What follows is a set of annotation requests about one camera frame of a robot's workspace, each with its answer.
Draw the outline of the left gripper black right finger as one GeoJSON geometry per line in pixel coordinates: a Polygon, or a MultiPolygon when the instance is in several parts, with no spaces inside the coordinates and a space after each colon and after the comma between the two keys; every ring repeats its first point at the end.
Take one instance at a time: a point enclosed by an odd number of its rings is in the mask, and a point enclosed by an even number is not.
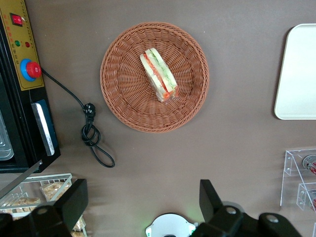
{"type": "Polygon", "coordinates": [[[210,180],[200,180],[199,206],[204,217],[195,230],[196,237],[248,237],[242,227],[243,212],[229,203],[223,204],[210,180]]]}

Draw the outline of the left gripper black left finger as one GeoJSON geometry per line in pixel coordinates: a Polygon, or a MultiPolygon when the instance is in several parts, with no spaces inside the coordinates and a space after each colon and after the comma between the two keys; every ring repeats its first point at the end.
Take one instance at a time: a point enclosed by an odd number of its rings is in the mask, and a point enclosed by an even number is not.
{"type": "Polygon", "coordinates": [[[27,216],[29,237],[70,237],[88,205],[87,180],[76,180],[54,204],[37,207],[27,216]]]}

